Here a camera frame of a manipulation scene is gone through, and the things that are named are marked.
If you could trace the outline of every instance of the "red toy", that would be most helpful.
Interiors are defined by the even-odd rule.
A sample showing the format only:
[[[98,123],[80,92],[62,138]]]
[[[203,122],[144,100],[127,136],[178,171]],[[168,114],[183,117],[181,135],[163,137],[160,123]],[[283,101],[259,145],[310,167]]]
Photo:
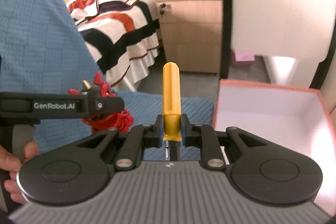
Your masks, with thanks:
[[[107,82],[101,80],[100,73],[94,77],[93,85],[87,81],[83,81],[82,92],[92,92],[97,93],[94,95],[100,95],[100,97],[115,97],[116,95],[112,93],[110,86]],[[78,90],[68,90],[69,94],[80,94]],[[111,113],[109,115],[95,115],[90,118],[82,118],[82,121],[87,125],[91,126],[91,133],[97,133],[108,128],[117,128],[119,132],[128,132],[129,127],[133,125],[134,118],[131,116],[129,111],[124,108],[122,113]]]

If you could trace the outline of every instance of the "wooden nightstand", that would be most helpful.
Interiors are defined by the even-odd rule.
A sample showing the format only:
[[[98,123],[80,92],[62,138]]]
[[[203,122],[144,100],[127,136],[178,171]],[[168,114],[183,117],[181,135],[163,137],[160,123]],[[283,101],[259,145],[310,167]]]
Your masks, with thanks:
[[[155,0],[168,62],[181,71],[219,73],[222,0]]]

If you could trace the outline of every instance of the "white box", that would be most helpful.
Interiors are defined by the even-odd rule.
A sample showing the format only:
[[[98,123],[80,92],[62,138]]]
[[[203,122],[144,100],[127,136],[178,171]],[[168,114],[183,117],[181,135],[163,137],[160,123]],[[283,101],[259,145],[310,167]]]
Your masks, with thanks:
[[[336,133],[319,90],[221,80],[213,127],[235,126],[312,158],[323,172],[315,203],[336,213]]]

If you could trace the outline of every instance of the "yellow screwdriver handle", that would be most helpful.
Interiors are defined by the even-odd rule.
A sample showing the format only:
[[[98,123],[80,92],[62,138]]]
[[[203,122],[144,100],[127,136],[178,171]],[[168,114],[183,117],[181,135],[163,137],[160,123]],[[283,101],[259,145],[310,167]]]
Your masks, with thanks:
[[[181,94],[179,67],[169,62],[163,67],[164,141],[182,141],[180,134]]]

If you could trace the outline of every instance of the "blue quilted fabric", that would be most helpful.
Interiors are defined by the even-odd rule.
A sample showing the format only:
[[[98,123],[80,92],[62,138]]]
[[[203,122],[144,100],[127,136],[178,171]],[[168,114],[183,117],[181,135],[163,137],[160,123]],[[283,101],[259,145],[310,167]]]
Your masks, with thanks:
[[[99,67],[88,52],[63,0],[0,0],[0,91],[67,94],[92,80]],[[122,92],[134,124],[154,123],[162,96]],[[182,98],[182,112],[192,123],[210,124],[213,103]],[[34,139],[45,153],[90,135],[79,119],[44,120]],[[165,151],[148,149],[147,160],[164,160]],[[199,159],[196,148],[181,148],[182,159]]]

